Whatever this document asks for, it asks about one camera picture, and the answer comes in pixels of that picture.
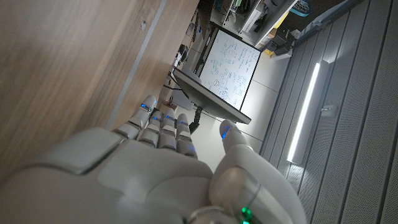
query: green led light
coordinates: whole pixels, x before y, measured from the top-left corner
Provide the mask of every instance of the green led light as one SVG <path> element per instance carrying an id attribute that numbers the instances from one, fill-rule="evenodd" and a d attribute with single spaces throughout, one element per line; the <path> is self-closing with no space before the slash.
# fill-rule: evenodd
<path id="1" fill-rule="evenodd" d="M 247 207 L 242 208 L 242 216 L 243 216 L 244 220 L 241 223 L 242 224 L 250 224 L 250 221 L 252 218 L 250 209 L 248 209 Z"/>

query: robotic hand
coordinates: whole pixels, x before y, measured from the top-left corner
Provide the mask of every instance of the robotic hand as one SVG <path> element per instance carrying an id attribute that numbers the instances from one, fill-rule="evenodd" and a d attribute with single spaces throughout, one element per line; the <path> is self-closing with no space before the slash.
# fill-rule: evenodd
<path id="1" fill-rule="evenodd" d="M 187 117 L 151 115 L 148 96 L 114 131 L 78 133 L 0 183 L 2 223 L 306 223 L 297 194 L 222 122 L 213 174 L 197 159 Z"/>

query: whiteboard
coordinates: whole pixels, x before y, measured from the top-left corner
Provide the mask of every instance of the whiteboard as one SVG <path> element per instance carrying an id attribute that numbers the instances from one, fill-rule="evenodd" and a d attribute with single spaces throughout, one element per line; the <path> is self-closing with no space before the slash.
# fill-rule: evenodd
<path id="1" fill-rule="evenodd" d="M 201 84 L 240 110 L 260 51 L 219 30 L 201 71 Z"/>

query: floor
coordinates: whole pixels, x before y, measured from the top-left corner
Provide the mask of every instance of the floor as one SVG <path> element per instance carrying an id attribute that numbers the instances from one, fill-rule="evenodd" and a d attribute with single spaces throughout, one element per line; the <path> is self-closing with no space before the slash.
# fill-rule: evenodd
<path id="1" fill-rule="evenodd" d="M 158 95 L 197 4 L 1 1 L 0 178 L 77 131 L 119 126 Z"/>

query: white wall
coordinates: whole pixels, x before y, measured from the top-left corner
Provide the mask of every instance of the white wall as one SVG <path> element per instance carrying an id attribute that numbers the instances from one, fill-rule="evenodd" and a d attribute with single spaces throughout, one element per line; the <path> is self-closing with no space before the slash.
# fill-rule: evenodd
<path id="1" fill-rule="evenodd" d="M 250 124 L 238 124 L 251 147 L 257 153 L 260 151 L 264 135 L 267 131 L 272 110 L 274 109 L 279 88 L 287 69 L 289 58 L 273 61 L 266 54 L 261 54 L 259 63 L 246 99 L 242 112 L 252 119 Z M 187 111 L 183 108 L 176 110 L 176 117 L 180 113 L 188 116 L 189 122 L 193 121 L 195 110 Z M 225 155 L 223 143 L 218 128 L 223 119 L 216 118 L 203 112 L 198 129 L 192 134 L 193 144 L 198 153 L 199 160 L 206 162 L 214 171 Z"/>

